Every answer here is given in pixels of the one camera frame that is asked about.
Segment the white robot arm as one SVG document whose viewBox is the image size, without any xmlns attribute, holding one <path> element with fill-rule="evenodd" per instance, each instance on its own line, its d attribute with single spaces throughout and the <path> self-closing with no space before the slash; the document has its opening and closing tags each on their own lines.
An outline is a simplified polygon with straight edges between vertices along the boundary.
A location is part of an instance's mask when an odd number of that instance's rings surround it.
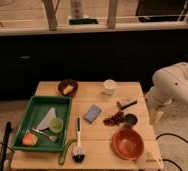
<svg viewBox="0 0 188 171">
<path fill-rule="evenodd" d="M 179 62 L 157 70 L 153 86 L 145 95 L 149 123 L 155 125 L 162 117 L 161 108 L 177 100 L 188 106 L 188 63 Z"/>
</svg>

